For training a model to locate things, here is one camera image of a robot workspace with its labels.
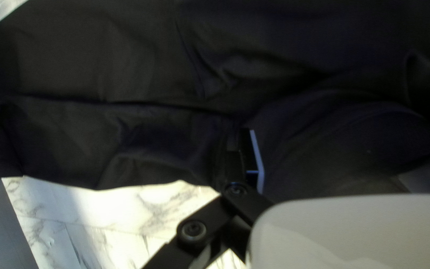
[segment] black metal bracket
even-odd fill
[[[205,269],[227,249],[245,262],[248,238],[255,220],[272,205],[259,194],[254,174],[259,167],[249,130],[241,130],[239,150],[227,152],[227,184],[221,195],[185,218],[177,235],[144,269]]]

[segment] screw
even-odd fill
[[[226,192],[233,196],[240,197],[247,193],[247,189],[242,185],[233,183],[232,185],[226,188]]]
[[[200,221],[188,221],[182,226],[181,238],[193,242],[202,239],[207,233],[207,227]]]

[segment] marble surface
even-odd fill
[[[139,269],[218,196],[184,181],[93,191],[29,177],[3,184],[40,269]],[[210,269],[244,269],[228,251]]]

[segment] black fabric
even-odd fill
[[[29,0],[0,22],[0,176],[218,186],[243,124],[274,200],[430,155],[430,0]]]
[[[404,190],[391,177],[430,157],[430,123],[391,101],[318,90],[267,104],[254,129],[274,201]]]

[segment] black screw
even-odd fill
[[[247,189],[240,184],[233,183],[226,188],[226,192],[232,196],[240,197],[247,193]]]
[[[181,239],[189,242],[202,239],[207,233],[207,228],[200,221],[188,221],[182,226]]]

